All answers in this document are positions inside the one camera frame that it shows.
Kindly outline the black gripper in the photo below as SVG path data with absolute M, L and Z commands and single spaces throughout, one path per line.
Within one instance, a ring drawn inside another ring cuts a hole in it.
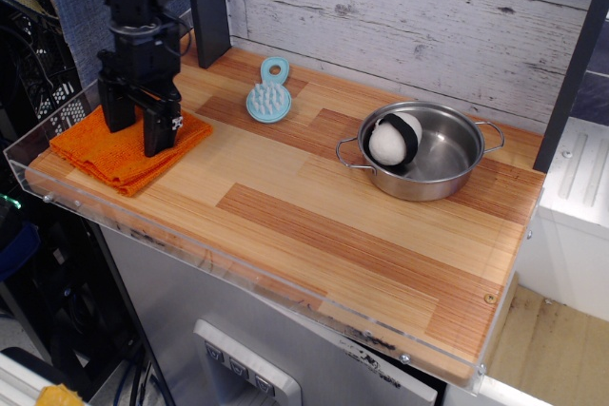
M 181 67 L 180 28 L 174 20 L 152 20 L 142 26 L 112 21 L 114 49 L 98 53 L 98 90 L 106 125 L 111 133 L 133 126 L 135 108 L 141 107 L 147 157 L 174 147 L 183 126 L 181 94 L 174 85 Z

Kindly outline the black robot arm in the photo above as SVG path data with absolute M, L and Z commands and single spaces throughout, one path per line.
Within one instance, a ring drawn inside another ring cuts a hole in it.
M 105 0 L 112 50 L 98 52 L 98 89 L 106 125 L 116 133 L 144 115 L 144 153 L 153 157 L 174 147 L 182 126 L 181 94 L 174 77 L 181 68 L 181 20 L 167 12 L 168 0 Z

